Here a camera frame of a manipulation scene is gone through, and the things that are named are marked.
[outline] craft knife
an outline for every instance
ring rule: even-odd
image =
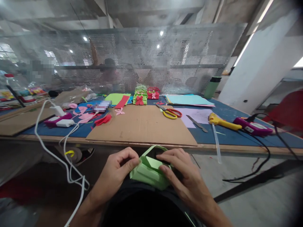
[[[191,116],[186,115],[193,123],[195,123],[196,126],[198,126],[199,128],[201,128],[203,130],[203,132],[208,132],[201,124],[199,124],[198,122],[196,122],[194,119],[192,119]]]

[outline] table leg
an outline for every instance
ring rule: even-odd
[[[239,184],[238,186],[222,193],[214,198],[216,203],[222,203],[241,194],[254,190],[258,187],[266,185],[274,180],[277,180],[279,176],[287,176],[294,172],[299,171],[303,166],[303,161],[298,160],[286,160],[269,170],[266,170],[259,175]]]

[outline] perforated metal sheet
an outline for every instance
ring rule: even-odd
[[[244,28],[243,24],[210,24],[88,30],[87,34],[29,32],[10,37],[9,42],[19,44],[22,59],[32,66],[27,66],[28,79],[52,89],[87,84],[100,93],[132,92],[137,84],[144,84],[166,94],[203,94],[211,77],[222,74]],[[95,66],[88,38],[97,53]]]

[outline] red chair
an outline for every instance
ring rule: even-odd
[[[279,128],[290,126],[290,132],[303,132],[303,90],[288,94],[268,115],[262,120],[268,122],[272,118]]]

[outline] power adapter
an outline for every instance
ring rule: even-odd
[[[66,128],[74,124],[75,124],[74,120],[71,119],[62,119],[56,123],[58,127],[66,127]]]
[[[60,106],[51,106],[50,109],[53,109],[53,112],[56,116],[63,117],[65,115],[63,109]]]

